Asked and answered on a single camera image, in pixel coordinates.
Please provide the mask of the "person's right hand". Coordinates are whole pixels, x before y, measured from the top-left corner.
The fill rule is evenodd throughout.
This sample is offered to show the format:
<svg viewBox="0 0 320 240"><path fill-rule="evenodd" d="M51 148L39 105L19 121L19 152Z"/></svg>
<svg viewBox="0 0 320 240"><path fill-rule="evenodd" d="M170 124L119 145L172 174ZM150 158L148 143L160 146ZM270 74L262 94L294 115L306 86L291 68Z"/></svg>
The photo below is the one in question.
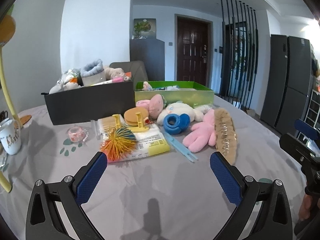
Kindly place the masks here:
<svg viewBox="0 0 320 240"><path fill-rule="evenodd" d="M299 209L298 218L300 221L304 221L310 217L311 208L315 206L315 200L312 196L304 194L302 204Z"/></svg>

